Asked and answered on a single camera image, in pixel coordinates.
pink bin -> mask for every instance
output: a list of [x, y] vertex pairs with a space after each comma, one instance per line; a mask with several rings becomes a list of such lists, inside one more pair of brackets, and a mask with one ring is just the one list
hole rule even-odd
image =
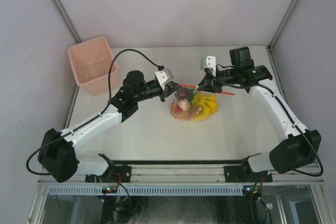
[[[108, 90], [108, 73], [114, 56], [105, 37], [69, 47], [68, 54], [78, 86], [86, 89], [91, 95]], [[114, 63], [111, 72], [111, 88], [119, 84], [118, 65]]]

white wall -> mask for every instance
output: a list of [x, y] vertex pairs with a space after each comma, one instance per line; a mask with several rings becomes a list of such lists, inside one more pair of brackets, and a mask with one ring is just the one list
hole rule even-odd
[[336, 202], [336, 0], [300, 0], [274, 54], [289, 103], [322, 135], [324, 180]]
[[61, 0], [79, 36], [118, 47], [268, 45], [291, 0]]
[[[25, 168], [43, 134], [60, 129], [74, 78], [74, 44], [50, 0], [0, 0], [0, 219], [24, 223], [38, 176]], [[40, 171], [37, 159], [32, 168]]]

orange strip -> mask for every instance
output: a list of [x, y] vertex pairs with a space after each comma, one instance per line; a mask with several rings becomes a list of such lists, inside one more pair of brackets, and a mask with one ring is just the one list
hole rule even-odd
[[[187, 87], [187, 88], [193, 88], [193, 89], [196, 89], [197, 86], [195, 85], [190, 85], [190, 84], [184, 84], [184, 83], [179, 83], [180, 86], [183, 86], [183, 87]], [[225, 91], [222, 91], [222, 94], [227, 94], [227, 95], [236, 95], [235, 93], [230, 93], [230, 92], [225, 92]]]

tabletop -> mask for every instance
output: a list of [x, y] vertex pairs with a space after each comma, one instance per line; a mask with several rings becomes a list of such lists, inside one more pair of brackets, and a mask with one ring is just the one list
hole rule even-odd
[[[229, 50], [222, 47], [136, 48], [158, 65], [165, 65], [178, 83], [198, 84], [204, 71], [201, 58], [216, 56], [217, 63], [230, 65]], [[265, 46], [249, 46], [255, 65], [264, 65], [274, 76]], [[117, 54], [123, 48], [112, 49]], [[140, 70], [145, 80], [154, 79], [156, 68], [135, 52], [117, 59], [121, 79]], [[112, 90], [114, 95], [118, 88]], [[79, 154], [106, 154], [112, 160], [236, 160], [269, 152], [277, 144], [271, 123], [258, 101], [245, 90], [223, 87], [236, 95], [216, 94], [219, 111], [204, 122], [180, 121], [170, 114], [173, 95], [161, 102], [153, 98], [139, 103], [139, 110], [125, 122], [106, 130], [84, 146]], [[79, 89], [70, 125], [81, 122], [106, 106], [108, 92], [91, 96]]]

robotic arm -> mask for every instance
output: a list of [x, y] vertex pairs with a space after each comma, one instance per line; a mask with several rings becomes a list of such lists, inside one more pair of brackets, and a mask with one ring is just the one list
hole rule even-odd
[[246, 177], [265, 170], [283, 174], [314, 162], [321, 142], [319, 132], [309, 131], [295, 116], [267, 68], [254, 66], [248, 47], [230, 50], [230, 58], [232, 66], [225, 67], [225, 70], [217, 68], [216, 57], [203, 58], [201, 68], [206, 75], [198, 90], [220, 93], [222, 86], [245, 89], [264, 108], [280, 142], [269, 153], [259, 153], [242, 160], [241, 168]]
[[149, 82], [144, 81], [142, 72], [129, 72], [122, 87], [103, 110], [60, 132], [55, 129], [47, 131], [42, 142], [46, 147], [40, 150], [38, 161], [60, 183], [73, 175], [102, 175], [113, 165], [105, 155], [94, 157], [76, 153], [90, 140], [133, 115], [138, 110], [138, 102], [153, 97], [164, 101], [178, 87], [172, 80], [167, 68], [155, 72], [155, 79]]

